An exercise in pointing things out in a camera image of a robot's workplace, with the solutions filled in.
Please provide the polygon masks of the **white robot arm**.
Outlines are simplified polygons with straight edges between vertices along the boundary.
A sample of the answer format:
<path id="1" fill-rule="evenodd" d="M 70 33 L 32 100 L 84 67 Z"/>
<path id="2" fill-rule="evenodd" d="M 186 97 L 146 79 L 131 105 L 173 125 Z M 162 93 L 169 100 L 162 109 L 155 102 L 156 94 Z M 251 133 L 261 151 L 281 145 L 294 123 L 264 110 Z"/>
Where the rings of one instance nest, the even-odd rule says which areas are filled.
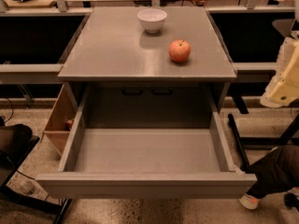
<path id="1" fill-rule="evenodd" d="M 294 21 L 280 46 L 276 73 L 260 99 L 262 105 L 272 108 L 289 106 L 299 98 L 299 6 L 298 0 L 288 1 L 294 2 Z"/>

